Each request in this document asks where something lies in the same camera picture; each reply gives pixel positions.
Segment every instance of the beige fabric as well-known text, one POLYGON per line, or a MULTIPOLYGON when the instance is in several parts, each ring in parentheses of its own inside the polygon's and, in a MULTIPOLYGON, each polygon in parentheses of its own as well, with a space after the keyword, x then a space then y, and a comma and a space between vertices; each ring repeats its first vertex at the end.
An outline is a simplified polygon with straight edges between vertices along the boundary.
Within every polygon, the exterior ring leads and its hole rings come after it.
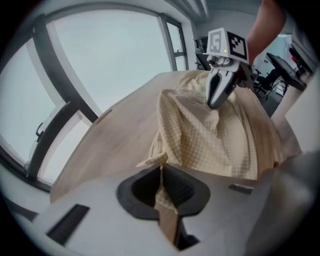
MULTIPOLYGON (((159 125, 148 159, 140 163, 179 164, 211 174, 257 179, 257 154, 247 116, 232 93, 218 109, 206 104, 208 72, 187 73, 176 89, 161 91, 159 125)), ((174 209, 161 188, 158 203, 174 209)))

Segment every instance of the desk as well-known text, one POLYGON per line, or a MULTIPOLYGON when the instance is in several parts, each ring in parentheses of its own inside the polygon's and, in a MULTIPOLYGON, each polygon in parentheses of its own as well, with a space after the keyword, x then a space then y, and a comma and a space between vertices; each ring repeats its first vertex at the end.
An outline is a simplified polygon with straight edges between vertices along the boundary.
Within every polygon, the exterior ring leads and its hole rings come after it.
POLYGON ((295 87, 300 91, 303 91, 306 88, 306 84, 299 77, 297 77, 296 72, 284 59, 269 52, 267 52, 266 58, 271 62, 274 68, 279 71, 283 80, 288 85, 295 87))

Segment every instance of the office chair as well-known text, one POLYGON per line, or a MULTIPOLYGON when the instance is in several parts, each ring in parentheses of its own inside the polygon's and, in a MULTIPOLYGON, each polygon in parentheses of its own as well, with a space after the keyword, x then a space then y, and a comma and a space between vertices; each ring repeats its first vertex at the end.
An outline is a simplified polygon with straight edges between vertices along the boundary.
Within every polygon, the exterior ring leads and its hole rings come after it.
POLYGON ((259 70, 256 69, 256 71, 258 73, 258 77, 256 78, 251 89, 259 98, 266 97, 266 100, 267 100, 268 95, 270 94, 272 89, 275 87, 274 86, 275 81, 281 75, 276 69, 273 69, 271 70, 270 73, 267 73, 268 75, 266 77, 259 75, 261 74, 259 70))

